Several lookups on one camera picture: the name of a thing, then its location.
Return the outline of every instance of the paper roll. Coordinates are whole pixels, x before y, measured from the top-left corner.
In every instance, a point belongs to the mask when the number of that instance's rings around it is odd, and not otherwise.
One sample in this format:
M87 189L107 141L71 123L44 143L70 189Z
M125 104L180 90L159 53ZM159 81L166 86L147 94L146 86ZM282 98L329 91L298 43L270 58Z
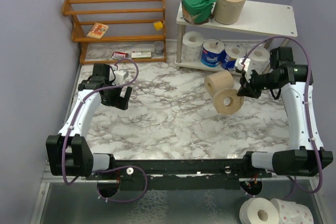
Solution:
M240 208L239 218L242 224L278 224L278 211L273 204L264 198L246 201Z
M197 61L201 58L204 38L196 31L190 31L183 36L182 55L186 61Z
M237 22L246 0L217 0L214 18L217 22L231 25Z
M213 104L219 114L232 115L236 113L244 103L244 97L237 96L236 89L222 89L214 95Z
M234 81L230 72L224 70L205 77L204 85L206 91L213 97L219 90L232 88Z
M279 212L279 223L313 224L314 219L308 207L295 202L272 199L271 203Z
M225 47L225 53L222 60L222 68L234 71L235 62L238 58L246 56L246 48L237 43L229 43Z
M224 56L225 44L218 39L207 39L203 43L201 62L208 67L216 67Z
M257 47L248 58L251 59L252 69L256 70L258 74L262 74L269 63L269 52L264 47Z

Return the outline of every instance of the green bag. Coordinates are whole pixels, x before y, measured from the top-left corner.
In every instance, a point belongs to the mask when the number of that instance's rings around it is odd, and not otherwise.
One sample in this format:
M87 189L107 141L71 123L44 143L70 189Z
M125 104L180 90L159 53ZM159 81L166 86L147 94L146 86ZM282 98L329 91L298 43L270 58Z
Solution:
M191 24L208 22L216 0L182 0L183 17Z

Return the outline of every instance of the white shelf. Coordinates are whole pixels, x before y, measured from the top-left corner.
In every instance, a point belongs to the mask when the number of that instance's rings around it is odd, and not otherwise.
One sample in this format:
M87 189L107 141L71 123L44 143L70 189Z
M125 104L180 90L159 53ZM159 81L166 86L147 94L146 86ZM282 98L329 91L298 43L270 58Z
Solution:
M238 33L266 36L283 35L297 37L293 7L262 2L246 1L239 20L232 25L223 25L213 20L202 25L186 22L182 15L182 3L178 9L176 23L179 25L205 27Z
M201 63L201 61L185 61L185 62L181 62L181 63L175 62L175 64L176 64L177 67L194 68L194 69L208 70L208 71L214 71L214 72L219 72L219 71L224 70L224 68L222 68L221 65L218 65L217 67L211 68L211 67L208 67L208 66L204 65L203 63ZM240 73L236 73L236 72L230 72L230 73L240 76Z

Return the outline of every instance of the marble tabletop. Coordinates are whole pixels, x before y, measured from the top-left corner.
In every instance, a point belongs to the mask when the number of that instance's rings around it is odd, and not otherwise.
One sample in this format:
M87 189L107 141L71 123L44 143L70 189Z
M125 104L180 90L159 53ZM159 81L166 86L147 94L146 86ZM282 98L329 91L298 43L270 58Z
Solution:
M90 44L87 60L107 59L114 50L131 48L134 45ZM287 149L288 124L281 99L275 101L263 92L259 99L245 98L237 113L220 115L204 88L204 78L213 72L177 71L175 55L176 42L168 42L167 63L138 64L128 110L98 107L86 138L93 153L112 153L117 159L200 159ZM128 70L130 78L135 75L131 64L119 68ZM78 83L92 69L93 65L82 66ZM239 88L239 77L234 78Z

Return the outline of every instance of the blue label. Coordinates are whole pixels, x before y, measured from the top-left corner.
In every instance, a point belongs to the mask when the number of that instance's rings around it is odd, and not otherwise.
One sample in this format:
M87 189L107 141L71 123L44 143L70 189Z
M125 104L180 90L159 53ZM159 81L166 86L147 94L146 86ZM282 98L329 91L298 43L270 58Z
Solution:
M225 53L225 57L222 60L222 68L229 70L229 71L234 71L235 70L235 63L236 59L231 58L229 55Z
M222 60L224 51L220 54L215 54L214 52L209 52L203 48L201 62L208 67L216 67Z

